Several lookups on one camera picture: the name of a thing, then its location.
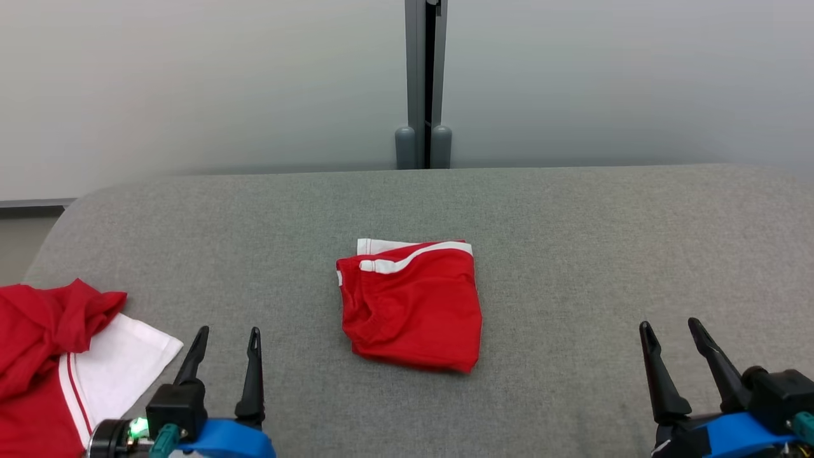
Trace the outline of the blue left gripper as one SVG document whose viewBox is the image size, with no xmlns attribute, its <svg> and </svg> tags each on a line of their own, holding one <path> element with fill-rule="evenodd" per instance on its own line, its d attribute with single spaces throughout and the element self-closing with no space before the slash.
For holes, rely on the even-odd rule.
<svg viewBox="0 0 814 458">
<path fill-rule="evenodd" d="M 196 333 L 185 359 L 174 379 L 174 385 L 197 383 L 197 372 L 203 362 L 209 339 L 209 326 Z M 193 443 L 180 443 L 181 452 L 203 457 L 276 457 L 272 441 L 261 429 L 244 424 L 262 424 L 265 421 L 265 389 L 261 330 L 253 327 L 247 346 L 247 369 L 242 395 L 235 406 L 235 420 L 210 419 Z"/>
</svg>

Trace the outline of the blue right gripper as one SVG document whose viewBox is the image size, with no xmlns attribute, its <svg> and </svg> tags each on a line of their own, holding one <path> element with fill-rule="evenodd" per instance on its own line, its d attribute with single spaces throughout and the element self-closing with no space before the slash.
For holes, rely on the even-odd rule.
<svg viewBox="0 0 814 458">
<path fill-rule="evenodd" d="M 803 440 L 792 431 L 773 434 L 747 409 L 751 399 L 742 375 L 710 336 L 700 319 L 688 328 L 696 349 L 707 360 L 721 397 L 721 412 L 689 417 L 689 401 L 680 396 L 662 358 L 662 345 L 651 324 L 639 325 L 640 345 L 656 430 L 652 457 L 802 457 Z"/>
</svg>

